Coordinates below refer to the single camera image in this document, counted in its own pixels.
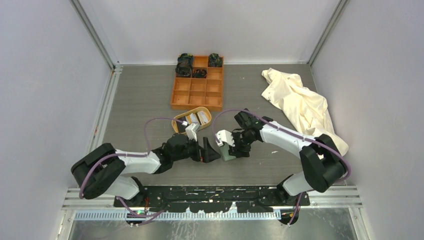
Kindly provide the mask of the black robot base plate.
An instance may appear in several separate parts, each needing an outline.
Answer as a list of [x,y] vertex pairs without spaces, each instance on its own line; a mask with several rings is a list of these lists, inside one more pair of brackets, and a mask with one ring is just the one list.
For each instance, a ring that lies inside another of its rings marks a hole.
[[294,196],[278,185],[150,185],[141,186],[130,200],[123,202],[132,210],[146,208],[151,212],[164,210],[169,213],[227,213],[232,206],[237,213],[267,213],[274,207],[295,207],[310,204],[308,192]]

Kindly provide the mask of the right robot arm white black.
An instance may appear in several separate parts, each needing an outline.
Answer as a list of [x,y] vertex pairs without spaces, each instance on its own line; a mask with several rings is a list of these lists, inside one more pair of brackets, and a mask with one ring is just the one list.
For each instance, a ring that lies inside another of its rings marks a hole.
[[256,141],[275,145],[300,159],[301,172],[288,176],[276,186],[277,198],[283,205],[291,205],[304,192],[323,193],[349,173],[334,141],[326,134],[301,135],[269,117],[257,117],[247,109],[237,113],[234,119],[239,128],[225,132],[226,139],[221,140],[225,160],[248,158],[251,145]]

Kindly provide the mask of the tan oval card tray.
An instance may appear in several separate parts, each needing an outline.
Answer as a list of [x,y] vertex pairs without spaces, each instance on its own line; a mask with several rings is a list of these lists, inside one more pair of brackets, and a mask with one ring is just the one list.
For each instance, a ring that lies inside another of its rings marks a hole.
[[[211,124],[213,118],[210,111],[206,107],[200,106],[177,115],[175,119],[182,122],[187,122],[189,125],[199,124],[199,130],[202,130]],[[182,123],[173,120],[171,125],[176,133],[186,133],[185,128],[187,126],[184,126]]]

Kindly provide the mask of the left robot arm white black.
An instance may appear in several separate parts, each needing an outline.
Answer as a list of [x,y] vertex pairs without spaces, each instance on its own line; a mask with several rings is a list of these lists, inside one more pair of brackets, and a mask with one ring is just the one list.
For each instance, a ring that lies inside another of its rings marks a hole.
[[176,161],[191,159],[209,163],[220,157],[207,137],[200,146],[197,140],[175,133],[150,152],[122,151],[111,143],[103,143],[77,161],[70,171],[80,187],[81,199],[91,200],[109,194],[138,207],[145,202],[146,193],[141,189],[141,182],[129,174],[161,174],[171,169]]

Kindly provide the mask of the green card holder wallet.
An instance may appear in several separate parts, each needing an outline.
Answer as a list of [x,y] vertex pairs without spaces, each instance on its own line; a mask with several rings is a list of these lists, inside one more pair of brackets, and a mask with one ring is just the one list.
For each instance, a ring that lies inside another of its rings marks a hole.
[[227,143],[223,143],[222,146],[219,147],[219,150],[221,152],[221,157],[224,161],[231,161],[236,159],[237,157],[231,154],[231,151],[233,150],[233,147]]

